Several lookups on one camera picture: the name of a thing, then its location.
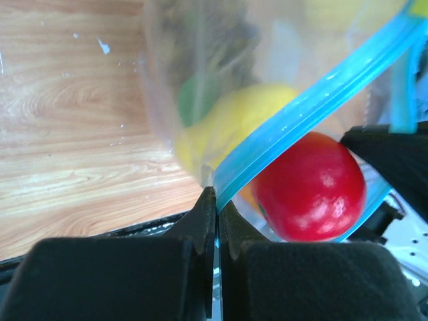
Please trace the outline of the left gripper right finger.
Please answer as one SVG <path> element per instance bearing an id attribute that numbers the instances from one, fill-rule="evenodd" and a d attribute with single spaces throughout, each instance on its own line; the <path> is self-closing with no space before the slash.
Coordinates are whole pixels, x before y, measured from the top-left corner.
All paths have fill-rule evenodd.
<path id="1" fill-rule="evenodd" d="M 277 243 L 218 215 L 224 320 L 419 320 L 398 261 L 373 243 Z"/>

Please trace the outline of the red toy fruit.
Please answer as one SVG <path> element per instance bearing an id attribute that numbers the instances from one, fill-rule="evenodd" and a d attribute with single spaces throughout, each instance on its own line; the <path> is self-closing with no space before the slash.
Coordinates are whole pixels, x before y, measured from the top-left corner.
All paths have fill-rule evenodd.
<path id="1" fill-rule="evenodd" d="M 269 226 L 286 241 L 340 237 L 360 219 L 366 201 L 354 157 L 319 132 L 309 132 L 268 165 L 251 192 Z"/>

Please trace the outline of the yellow toy banana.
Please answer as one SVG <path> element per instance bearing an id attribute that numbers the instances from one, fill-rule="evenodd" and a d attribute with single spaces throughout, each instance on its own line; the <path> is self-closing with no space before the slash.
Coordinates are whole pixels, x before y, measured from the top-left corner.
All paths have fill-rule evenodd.
<path id="1" fill-rule="evenodd" d="M 297 95 L 297 90 L 285 84 L 257 84 L 221 97 L 200 122 L 180 133 L 174 143 L 175 157 L 194 176 L 200 175 L 203 165 L 216 169 Z"/>

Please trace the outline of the clear zip top bag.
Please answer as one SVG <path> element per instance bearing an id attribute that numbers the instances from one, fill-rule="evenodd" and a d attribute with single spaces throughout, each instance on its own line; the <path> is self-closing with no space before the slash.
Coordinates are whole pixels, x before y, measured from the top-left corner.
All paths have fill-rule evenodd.
<path id="1" fill-rule="evenodd" d="M 240 190 L 309 132 L 340 143 L 354 126 L 414 133 L 422 118 L 416 91 L 426 1 L 245 1 L 252 43 L 218 72 L 198 71 L 178 89 L 161 64 L 155 2 L 142 9 L 144 97 L 154 131 L 174 157 L 180 133 L 221 97 L 257 84 L 298 91 L 216 169 L 203 165 L 199 176 L 187 171 L 214 188 L 218 210 L 231 203 L 245 217 L 259 216 Z"/>

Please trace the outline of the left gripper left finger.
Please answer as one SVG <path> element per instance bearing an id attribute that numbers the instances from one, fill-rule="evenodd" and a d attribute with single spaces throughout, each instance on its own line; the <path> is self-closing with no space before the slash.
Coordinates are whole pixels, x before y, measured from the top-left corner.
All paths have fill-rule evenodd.
<path id="1" fill-rule="evenodd" d="M 162 235 L 44 239 L 19 264 L 1 319 L 209 319 L 216 214 L 207 187 Z"/>

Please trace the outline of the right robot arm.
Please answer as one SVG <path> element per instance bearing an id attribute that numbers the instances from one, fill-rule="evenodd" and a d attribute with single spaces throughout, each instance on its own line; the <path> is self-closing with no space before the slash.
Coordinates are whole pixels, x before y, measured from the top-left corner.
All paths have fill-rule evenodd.
<path id="1" fill-rule="evenodd" d="M 355 126 L 341 143 L 359 159 L 367 184 L 361 218 L 339 241 L 386 247 L 416 286 L 427 283 L 427 123 L 414 133 Z"/>

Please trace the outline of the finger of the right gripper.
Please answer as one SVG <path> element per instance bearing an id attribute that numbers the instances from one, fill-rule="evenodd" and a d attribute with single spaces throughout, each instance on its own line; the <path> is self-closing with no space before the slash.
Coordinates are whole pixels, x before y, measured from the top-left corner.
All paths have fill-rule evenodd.
<path id="1" fill-rule="evenodd" d="M 355 126 L 340 139 L 372 166 L 427 220 L 427 122 L 413 134 L 389 132 L 389 125 Z"/>

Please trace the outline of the longan fruit bunch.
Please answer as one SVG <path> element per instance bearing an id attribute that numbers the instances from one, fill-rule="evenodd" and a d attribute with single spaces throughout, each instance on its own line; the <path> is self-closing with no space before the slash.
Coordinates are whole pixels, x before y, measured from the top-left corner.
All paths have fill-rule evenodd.
<path id="1" fill-rule="evenodd" d="M 156 1 L 161 64 L 178 89 L 198 71 L 218 72 L 252 43 L 245 1 Z"/>

